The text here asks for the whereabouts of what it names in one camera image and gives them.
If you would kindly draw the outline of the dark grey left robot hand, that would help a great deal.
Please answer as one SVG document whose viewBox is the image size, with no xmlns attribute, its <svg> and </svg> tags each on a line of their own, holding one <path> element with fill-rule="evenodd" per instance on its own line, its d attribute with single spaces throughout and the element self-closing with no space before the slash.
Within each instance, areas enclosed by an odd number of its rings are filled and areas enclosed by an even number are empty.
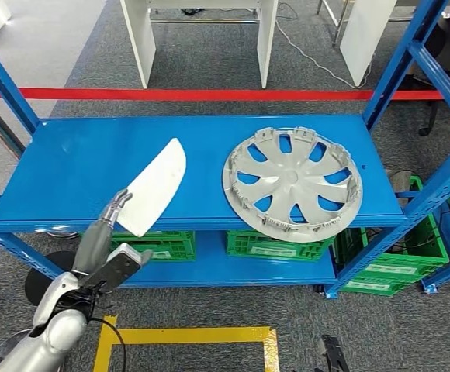
<svg viewBox="0 0 450 372">
<path fill-rule="evenodd" d="M 132 194 L 126 188 L 115 194 L 96 221 L 83 233 L 72 270 L 88 275 L 106 265 L 114 273 L 128 277 L 151 260 L 153 250 L 141 253 L 126 244 L 114 257 L 110 257 L 114 227 L 123 207 L 131 198 Z"/>
</svg>

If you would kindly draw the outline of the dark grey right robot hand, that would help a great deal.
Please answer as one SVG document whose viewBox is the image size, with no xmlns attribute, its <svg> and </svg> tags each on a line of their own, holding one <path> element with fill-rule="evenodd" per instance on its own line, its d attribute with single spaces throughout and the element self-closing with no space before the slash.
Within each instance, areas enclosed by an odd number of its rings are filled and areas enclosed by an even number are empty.
<svg viewBox="0 0 450 372">
<path fill-rule="evenodd" d="M 325 358 L 329 372 L 349 372 L 342 346 L 336 336 L 321 335 L 321 355 Z"/>
</svg>

